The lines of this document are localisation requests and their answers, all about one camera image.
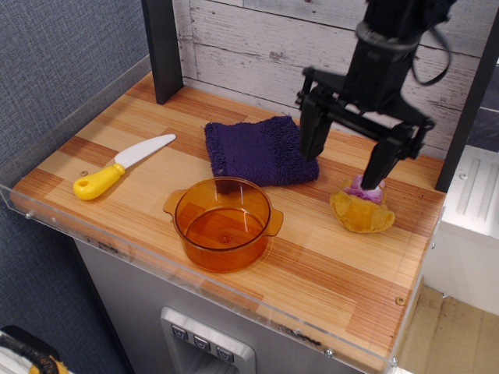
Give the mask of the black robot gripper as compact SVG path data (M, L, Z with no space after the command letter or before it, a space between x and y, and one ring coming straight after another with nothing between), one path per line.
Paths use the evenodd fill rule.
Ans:
M421 35L389 37L362 21L346 75L312 66L303 70L296 102L301 111L299 148L306 161L323 152L332 122L377 141L363 175L364 190L378 187L400 160L419 156L434 123L405 101L401 89Z

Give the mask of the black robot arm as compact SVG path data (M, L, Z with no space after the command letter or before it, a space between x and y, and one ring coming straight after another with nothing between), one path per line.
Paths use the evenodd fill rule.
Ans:
M394 166L416 159L434 121L407 103L401 90L421 37L430 32L448 50L436 26L448 21L451 1L370 1L346 75L307 67L296 103L301 111L300 152L307 161L324 149L337 122L376 141L362 188L373 190Z

